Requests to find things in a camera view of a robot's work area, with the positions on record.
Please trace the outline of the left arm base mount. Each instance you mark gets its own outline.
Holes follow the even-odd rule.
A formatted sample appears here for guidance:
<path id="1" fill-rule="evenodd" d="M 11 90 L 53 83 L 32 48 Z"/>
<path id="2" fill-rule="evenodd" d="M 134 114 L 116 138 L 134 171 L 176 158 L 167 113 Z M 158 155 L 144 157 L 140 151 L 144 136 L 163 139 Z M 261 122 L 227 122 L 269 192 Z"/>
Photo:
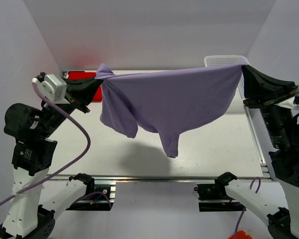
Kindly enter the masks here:
<path id="1" fill-rule="evenodd" d="M 96 184 L 93 195 L 73 203 L 67 211 L 110 211 L 115 199 L 115 184 Z"/>

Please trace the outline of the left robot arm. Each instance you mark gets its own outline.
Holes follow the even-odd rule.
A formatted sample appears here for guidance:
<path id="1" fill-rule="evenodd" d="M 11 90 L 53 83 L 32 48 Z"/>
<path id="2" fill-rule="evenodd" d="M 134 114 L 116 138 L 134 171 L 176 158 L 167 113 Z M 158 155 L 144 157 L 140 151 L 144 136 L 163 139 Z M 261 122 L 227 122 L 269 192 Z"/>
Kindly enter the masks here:
<path id="1" fill-rule="evenodd" d="M 12 156 L 13 188 L 7 198 L 10 204 L 0 225 L 1 239 L 46 239 L 57 218 L 73 203 L 95 194 L 92 176 L 80 173 L 70 177 L 69 184 L 45 203 L 40 203 L 43 183 L 52 178 L 49 168 L 57 142 L 50 136 L 75 110 L 88 113 L 88 105 L 101 85 L 87 78 L 68 80 L 41 73 L 32 86 L 41 98 L 41 108 L 25 104 L 11 105 L 4 116 L 4 132 L 14 137 Z"/>

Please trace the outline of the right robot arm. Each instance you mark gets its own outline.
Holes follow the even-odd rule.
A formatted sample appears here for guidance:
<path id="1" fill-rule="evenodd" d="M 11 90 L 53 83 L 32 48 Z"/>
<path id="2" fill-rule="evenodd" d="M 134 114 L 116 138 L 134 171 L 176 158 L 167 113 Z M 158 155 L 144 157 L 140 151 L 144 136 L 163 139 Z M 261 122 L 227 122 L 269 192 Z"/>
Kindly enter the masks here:
<path id="1" fill-rule="evenodd" d="M 242 67 L 244 105 L 259 109 L 275 151 L 269 152 L 275 177 L 288 206 L 266 202 L 238 178 L 226 172 L 215 179 L 216 195 L 233 198 L 253 212 L 275 239 L 299 239 L 299 84 L 267 76 L 255 68 Z"/>

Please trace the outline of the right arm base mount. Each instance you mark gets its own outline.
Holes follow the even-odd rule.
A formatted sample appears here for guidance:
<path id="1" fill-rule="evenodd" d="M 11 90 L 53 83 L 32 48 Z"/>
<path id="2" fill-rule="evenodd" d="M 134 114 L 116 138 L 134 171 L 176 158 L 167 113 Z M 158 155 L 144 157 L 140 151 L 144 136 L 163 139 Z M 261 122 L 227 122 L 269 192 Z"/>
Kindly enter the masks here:
<path id="1" fill-rule="evenodd" d="M 215 184 L 197 184 L 194 191 L 198 196 L 200 212 L 239 212 L 244 206 L 226 196 Z"/>

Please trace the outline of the purple t shirt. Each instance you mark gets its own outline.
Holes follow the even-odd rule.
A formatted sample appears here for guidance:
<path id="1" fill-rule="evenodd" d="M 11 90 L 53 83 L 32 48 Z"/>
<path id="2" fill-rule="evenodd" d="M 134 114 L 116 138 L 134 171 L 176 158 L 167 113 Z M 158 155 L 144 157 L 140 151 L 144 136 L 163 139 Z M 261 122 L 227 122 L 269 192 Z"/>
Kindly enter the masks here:
<path id="1" fill-rule="evenodd" d="M 182 133 L 226 113 L 241 76 L 241 64 L 122 75 L 103 64 L 96 75 L 100 120 L 129 138 L 139 128 L 157 133 L 166 155 L 175 158 Z"/>

